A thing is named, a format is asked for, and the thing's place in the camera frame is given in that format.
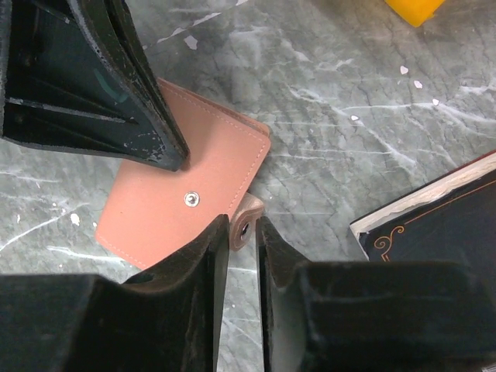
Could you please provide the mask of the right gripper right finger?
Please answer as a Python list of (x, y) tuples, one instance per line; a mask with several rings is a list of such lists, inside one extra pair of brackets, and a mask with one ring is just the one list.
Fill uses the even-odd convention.
[(495, 362), (495, 301), (443, 262), (314, 262), (268, 218), (256, 231), (267, 371), (479, 371)]

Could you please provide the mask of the pink leather card holder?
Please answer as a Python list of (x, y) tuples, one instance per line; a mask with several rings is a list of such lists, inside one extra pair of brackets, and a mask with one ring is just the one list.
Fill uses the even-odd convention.
[(249, 116), (158, 81), (190, 149), (178, 171), (124, 160), (102, 211), (96, 240), (144, 270), (229, 217), (229, 247), (243, 248), (263, 202), (249, 194), (270, 150), (270, 129)]

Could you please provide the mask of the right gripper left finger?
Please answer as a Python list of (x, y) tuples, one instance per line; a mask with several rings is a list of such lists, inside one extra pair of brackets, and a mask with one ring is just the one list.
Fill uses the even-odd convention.
[(116, 283), (96, 274), (1, 278), (3, 371), (214, 371), (229, 220)]

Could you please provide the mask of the yellow bin with cards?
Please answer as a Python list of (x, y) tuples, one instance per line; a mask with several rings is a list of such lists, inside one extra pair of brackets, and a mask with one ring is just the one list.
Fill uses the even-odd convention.
[(420, 27), (431, 19), (445, 0), (385, 0), (385, 3), (409, 25)]

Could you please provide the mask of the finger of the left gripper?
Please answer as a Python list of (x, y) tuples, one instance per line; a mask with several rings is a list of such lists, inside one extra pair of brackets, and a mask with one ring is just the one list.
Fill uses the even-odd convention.
[(71, 1), (74, 20), (102, 63), (97, 82), (123, 116), (108, 130), (124, 157), (178, 170), (189, 148), (160, 92), (124, 1)]
[(94, 74), (102, 63), (71, 1), (1, 3), (1, 137), (20, 146), (129, 159), (108, 130), (124, 122)]

